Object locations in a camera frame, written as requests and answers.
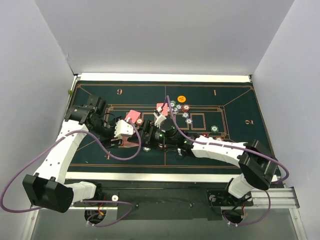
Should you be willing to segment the green poker chip stack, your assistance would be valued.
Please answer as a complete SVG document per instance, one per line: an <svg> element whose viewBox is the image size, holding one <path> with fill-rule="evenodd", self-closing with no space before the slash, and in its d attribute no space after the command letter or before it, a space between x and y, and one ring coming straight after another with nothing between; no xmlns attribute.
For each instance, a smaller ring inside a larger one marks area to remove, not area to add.
<svg viewBox="0 0 320 240"><path fill-rule="evenodd" d="M144 150L145 152L149 152L149 151L151 151L151 149L150 149L150 148L148 148L148 147L143 147L143 150Z"/></svg>

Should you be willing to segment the blue chip mid table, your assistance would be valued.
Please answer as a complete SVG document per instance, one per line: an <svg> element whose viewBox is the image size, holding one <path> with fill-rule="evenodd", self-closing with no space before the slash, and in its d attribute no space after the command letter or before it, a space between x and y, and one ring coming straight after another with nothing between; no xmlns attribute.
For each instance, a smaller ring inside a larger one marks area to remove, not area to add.
<svg viewBox="0 0 320 240"><path fill-rule="evenodd" d="M192 120L191 118L187 118L187 119L185 120L185 122L186 122L188 125L190 125L190 124L193 123L193 120Z"/></svg>
<svg viewBox="0 0 320 240"><path fill-rule="evenodd" d="M186 119L189 118L189 113L188 113L188 112L184 112L184 113L182 114L182 117L183 117L183 118L186 118Z"/></svg>

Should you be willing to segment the red chip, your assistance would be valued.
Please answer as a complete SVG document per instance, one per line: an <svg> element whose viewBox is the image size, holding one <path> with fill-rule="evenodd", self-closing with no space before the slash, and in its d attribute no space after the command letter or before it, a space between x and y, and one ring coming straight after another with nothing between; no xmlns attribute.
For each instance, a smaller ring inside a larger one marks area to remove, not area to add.
<svg viewBox="0 0 320 240"><path fill-rule="evenodd" d="M188 112L190 110L190 106L188 105L188 104L184 104L183 106L182 106L182 111L183 112Z"/></svg>

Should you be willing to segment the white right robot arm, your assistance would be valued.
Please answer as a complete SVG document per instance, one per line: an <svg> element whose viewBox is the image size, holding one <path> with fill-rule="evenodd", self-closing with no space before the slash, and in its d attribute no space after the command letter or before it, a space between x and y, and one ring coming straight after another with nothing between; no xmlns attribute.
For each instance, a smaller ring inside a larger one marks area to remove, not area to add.
<svg viewBox="0 0 320 240"><path fill-rule="evenodd" d="M142 146L149 149L177 151L179 156L213 159L234 165L241 174L230 180L223 192L224 201L236 204L253 189L266 191L276 172L276 161L259 141L225 142L199 134L189 134L175 125L172 119L160 123L138 119Z"/></svg>

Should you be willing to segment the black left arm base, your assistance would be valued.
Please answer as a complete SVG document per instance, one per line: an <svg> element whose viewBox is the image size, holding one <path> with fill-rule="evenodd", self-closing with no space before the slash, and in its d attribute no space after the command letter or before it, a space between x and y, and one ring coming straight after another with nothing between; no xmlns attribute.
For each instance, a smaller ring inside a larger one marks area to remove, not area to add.
<svg viewBox="0 0 320 240"><path fill-rule="evenodd" d="M102 203L101 201L113 201L115 198L113 196L117 196L117 199L119 200L120 192L115 189L106 189L101 188L99 189L93 198L88 199L89 201L98 201L98 202L75 202L73 204L74 207L98 207L102 204L103 207L117 207L117 203Z"/></svg>

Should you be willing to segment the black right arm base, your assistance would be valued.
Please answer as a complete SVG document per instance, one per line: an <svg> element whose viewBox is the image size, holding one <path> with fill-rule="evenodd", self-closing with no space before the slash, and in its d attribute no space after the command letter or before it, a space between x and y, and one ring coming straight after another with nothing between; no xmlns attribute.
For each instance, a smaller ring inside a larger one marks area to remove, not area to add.
<svg viewBox="0 0 320 240"><path fill-rule="evenodd" d="M252 207L254 205L250 192L241 198L236 198L225 189L209 189L206 194L208 203L213 207Z"/></svg>

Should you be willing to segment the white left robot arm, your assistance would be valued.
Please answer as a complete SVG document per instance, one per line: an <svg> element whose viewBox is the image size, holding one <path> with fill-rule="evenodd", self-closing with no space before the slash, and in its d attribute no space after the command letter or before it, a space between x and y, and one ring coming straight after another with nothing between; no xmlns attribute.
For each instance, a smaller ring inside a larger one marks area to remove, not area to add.
<svg viewBox="0 0 320 240"><path fill-rule="evenodd" d="M59 138L62 140L53 147L43 163L33 175L27 174L23 188L33 206L38 206L60 213L66 212L71 204L86 200L97 206L103 200L101 184L81 181L65 184L70 163L87 132L99 136L104 148L119 146L122 141L115 140L116 121L104 120L107 102L92 95L86 104L72 105L66 112Z"/></svg>

